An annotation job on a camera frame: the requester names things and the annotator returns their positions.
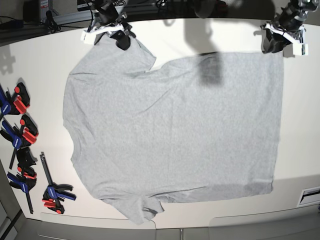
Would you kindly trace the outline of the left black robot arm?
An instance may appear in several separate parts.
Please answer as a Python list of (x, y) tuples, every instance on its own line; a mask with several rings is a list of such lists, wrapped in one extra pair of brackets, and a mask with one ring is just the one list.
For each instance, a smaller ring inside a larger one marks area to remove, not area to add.
[(316, 12), (319, 5), (318, 0), (291, 0), (273, 20), (260, 26), (265, 31), (262, 52), (275, 54), (291, 45), (293, 55), (307, 56), (309, 46), (305, 42), (304, 23), (308, 13)]

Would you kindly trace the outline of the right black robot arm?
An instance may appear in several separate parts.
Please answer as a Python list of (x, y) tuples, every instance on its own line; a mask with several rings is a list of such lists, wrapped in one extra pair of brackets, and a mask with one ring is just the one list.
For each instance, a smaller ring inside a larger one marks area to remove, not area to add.
[(127, 50), (131, 46), (132, 26), (127, 23), (126, 13), (118, 13), (113, 0), (91, 0), (89, 10), (91, 22), (81, 34), (81, 41), (88, 45), (97, 44), (106, 35), (115, 40), (116, 46)]

